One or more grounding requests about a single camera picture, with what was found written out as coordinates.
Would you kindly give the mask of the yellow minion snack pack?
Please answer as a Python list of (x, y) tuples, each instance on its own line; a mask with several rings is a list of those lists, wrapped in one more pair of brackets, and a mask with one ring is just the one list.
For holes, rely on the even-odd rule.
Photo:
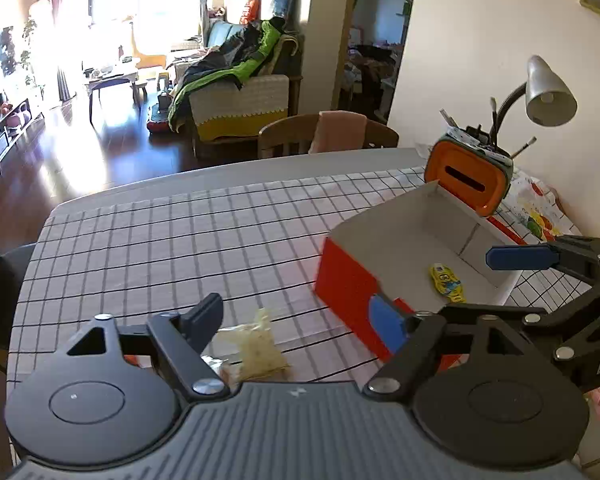
[(436, 291), (452, 304), (464, 304), (464, 287), (455, 273), (442, 263), (434, 263), (429, 269)]

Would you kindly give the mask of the pale clear snack bag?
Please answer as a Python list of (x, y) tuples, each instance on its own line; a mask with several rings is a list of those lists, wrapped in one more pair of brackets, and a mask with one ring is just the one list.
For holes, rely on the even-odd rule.
[(220, 328), (221, 340), (234, 344), (239, 354), (238, 382), (264, 379), (289, 368), (288, 361), (276, 347), (268, 310), (258, 309), (251, 323)]

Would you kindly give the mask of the colourful printed cloth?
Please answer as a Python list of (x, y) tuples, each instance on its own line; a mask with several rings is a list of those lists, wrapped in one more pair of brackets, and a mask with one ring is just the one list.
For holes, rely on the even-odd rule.
[(543, 181), (522, 170), (514, 170), (503, 204), (541, 242), (570, 233), (553, 191)]

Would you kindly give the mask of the red white cardboard box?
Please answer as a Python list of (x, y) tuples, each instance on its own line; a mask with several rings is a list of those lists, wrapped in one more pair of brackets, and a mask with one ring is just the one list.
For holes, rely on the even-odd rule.
[(388, 361), (391, 352), (370, 324), (370, 298), (381, 292), (402, 312), (437, 312), (445, 299), (430, 269), (441, 263), (460, 280), (468, 302), (501, 306), (520, 274), (490, 269), (486, 253), (509, 244), (501, 224), (429, 182), (333, 228), (314, 290), (376, 358)]

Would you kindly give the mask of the checkered white tablecloth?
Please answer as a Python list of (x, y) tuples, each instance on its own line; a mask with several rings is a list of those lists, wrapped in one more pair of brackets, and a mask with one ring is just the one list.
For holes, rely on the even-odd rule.
[[(19, 455), (102, 477), (191, 429), (185, 454), (166, 462), (175, 477), (223, 445), (287, 458), (291, 429), (311, 429), (306, 448), (325, 454), (360, 428), (392, 443), (414, 422), (488, 467), (567, 458), (588, 417), (581, 389), (497, 316), (450, 324), (444, 298), (413, 311), (406, 343), (381, 361), (316, 296), (330, 231), (429, 183), (424, 173), (239, 183), (52, 214), (9, 344), (5, 422)], [(504, 307), (553, 312), (588, 290), (553, 269), (517, 272)], [(268, 310), (285, 373), (238, 382), (234, 344), (216, 333), (203, 354), (189, 347), (181, 315), (212, 292), (221, 328)]]

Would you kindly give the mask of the grey desk lamp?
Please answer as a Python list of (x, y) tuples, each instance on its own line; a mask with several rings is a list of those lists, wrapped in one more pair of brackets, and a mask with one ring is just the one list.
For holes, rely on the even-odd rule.
[(539, 55), (527, 62), (527, 79), (506, 96), (496, 110), (490, 130), (490, 141), (498, 144), (498, 134), (504, 118), (512, 106), (524, 98), (527, 117), (537, 125), (559, 127), (576, 116), (578, 102), (567, 85)]

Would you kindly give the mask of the wooden chair with pink cloth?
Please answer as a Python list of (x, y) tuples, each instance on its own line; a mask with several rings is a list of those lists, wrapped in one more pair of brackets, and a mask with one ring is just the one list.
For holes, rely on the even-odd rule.
[(260, 130), (260, 158), (320, 154), (366, 148), (396, 148), (399, 135), (365, 115), (325, 110), (276, 120)]

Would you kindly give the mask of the green black jacket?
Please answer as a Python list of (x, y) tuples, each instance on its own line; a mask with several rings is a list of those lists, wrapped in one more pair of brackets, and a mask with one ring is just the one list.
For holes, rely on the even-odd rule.
[(173, 92), (168, 113), (170, 130), (176, 132), (185, 110), (190, 110), (188, 97), (191, 93), (222, 80), (232, 82), (240, 90), (272, 58), (285, 25), (286, 20), (281, 16), (251, 22), (189, 66)]

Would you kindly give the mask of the dark coffee table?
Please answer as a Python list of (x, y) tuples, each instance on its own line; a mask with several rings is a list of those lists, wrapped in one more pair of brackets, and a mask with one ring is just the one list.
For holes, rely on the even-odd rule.
[(137, 108), (141, 108), (143, 102), (148, 98), (146, 81), (140, 79), (140, 71), (137, 68), (125, 72), (112, 72), (108, 74), (93, 70), (87, 77), (85, 88), (88, 99), (88, 119), (93, 123), (94, 96), (100, 96), (104, 89), (117, 86), (127, 86), (132, 91), (132, 99)]

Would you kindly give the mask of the tv console cabinet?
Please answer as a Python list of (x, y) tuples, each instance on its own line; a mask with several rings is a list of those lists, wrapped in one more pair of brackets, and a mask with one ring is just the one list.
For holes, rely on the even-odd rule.
[(0, 175), (2, 162), (21, 139), (29, 139), (29, 130), (44, 120), (44, 113), (31, 105), (29, 99), (4, 103), (0, 113)]

